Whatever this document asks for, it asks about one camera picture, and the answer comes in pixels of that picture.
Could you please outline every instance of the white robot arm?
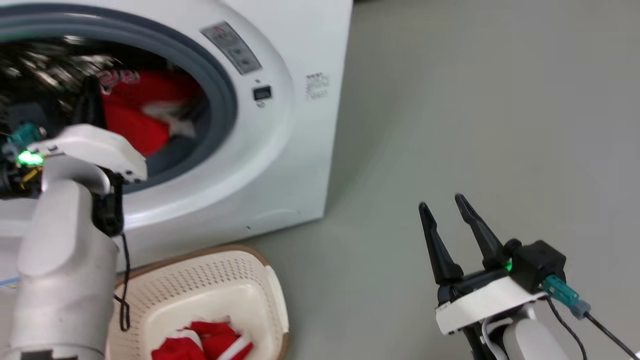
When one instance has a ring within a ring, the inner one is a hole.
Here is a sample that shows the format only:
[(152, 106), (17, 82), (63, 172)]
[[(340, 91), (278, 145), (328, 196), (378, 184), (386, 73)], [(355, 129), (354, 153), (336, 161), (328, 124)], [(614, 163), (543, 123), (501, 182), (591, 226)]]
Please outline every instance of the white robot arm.
[(549, 330), (537, 321), (532, 303), (545, 299), (556, 318), (577, 340), (583, 360), (584, 346), (562, 321), (551, 298), (568, 306), (578, 319), (587, 318), (632, 359), (637, 356), (589, 313), (591, 307), (566, 285), (566, 257), (542, 240), (505, 246), (462, 194), (456, 203), (473, 230), (483, 255), (484, 270), (465, 275), (449, 255), (437, 223), (425, 203), (420, 204), (429, 258), (438, 289), (436, 320), (442, 334), (462, 332), (474, 360), (568, 360)]
[(123, 227), (122, 185), (147, 179), (129, 142), (87, 124), (28, 148), (46, 156), (42, 190), (18, 256), (7, 360), (104, 358)]

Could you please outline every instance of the gray floor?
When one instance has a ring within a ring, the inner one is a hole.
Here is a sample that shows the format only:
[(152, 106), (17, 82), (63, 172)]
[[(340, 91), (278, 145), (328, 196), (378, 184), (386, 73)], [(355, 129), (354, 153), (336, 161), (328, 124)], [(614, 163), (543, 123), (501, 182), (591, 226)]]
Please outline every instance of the gray floor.
[[(637, 0), (359, 3), (326, 218), (248, 242), (282, 280), (288, 359), (470, 359), (436, 326), (417, 213), (427, 201), (453, 256), (480, 269), (455, 192), (504, 241), (566, 253), (570, 284), (640, 350), (638, 19)], [(628, 359), (570, 323), (590, 358)]]

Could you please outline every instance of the washing machine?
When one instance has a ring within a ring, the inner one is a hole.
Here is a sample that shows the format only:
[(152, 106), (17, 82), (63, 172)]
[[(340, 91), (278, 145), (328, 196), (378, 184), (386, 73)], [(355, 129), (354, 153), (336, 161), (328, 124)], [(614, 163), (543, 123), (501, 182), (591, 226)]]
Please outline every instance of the washing machine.
[[(351, 0), (0, 0), (0, 43), (116, 42), (166, 58), (202, 87), (209, 109), (196, 146), (125, 189), (131, 261), (142, 266), (323, 216), (351, 7)], [(15, 271), (35, 202), (0, 202), (0, 281)]]

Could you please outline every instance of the washing machine door opening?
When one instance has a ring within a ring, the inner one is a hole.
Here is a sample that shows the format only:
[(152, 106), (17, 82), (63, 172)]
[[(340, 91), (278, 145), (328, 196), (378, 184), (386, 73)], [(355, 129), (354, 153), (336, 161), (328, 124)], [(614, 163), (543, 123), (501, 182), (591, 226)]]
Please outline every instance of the washing machine door opening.
[[(70, 74), (75, 79), (69, 80)], [(125, 136), (147, 158), (150, 176), (127, 185), (127, 193), (194, 169), (219, 149), (236, 121), (236, 91), (209, 51), (172, 28), (103, 8), (3, 8), (2, 78), (0, 111), (36, 113), (35, 122), (55, 113), (57, 124), (87, 122)], [(2, 96), (15, 84), (23, 94), (12, 92), (21, 96), (11, 103)], [(56, 94), (53, 101), (37, 97), (35, 90), (47, 87)], [(34, 89), (32, 97), (29, 89)], [(5, 130), (11, 113), (0, 113)], [(55, 133), (56, 126), (51, 128)]]

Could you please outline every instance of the laundry basket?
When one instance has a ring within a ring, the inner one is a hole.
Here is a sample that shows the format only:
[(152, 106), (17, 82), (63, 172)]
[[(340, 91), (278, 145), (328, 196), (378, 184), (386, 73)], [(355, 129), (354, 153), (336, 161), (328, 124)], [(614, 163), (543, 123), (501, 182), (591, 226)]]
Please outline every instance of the laundry basket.
[[(122, 292), (122, 285), (116, 293)], [(233, 245), (171, 259), (131, 275), (127, 301), (131, 328), (120, 331), (117, 309), (109, 326), (106, 357), (151, 360), (151, 351), (196, 317), (230, 316), (255, 347), (246, 360), (282, 360), (289, 319), (280, 283), (258, 252)]]

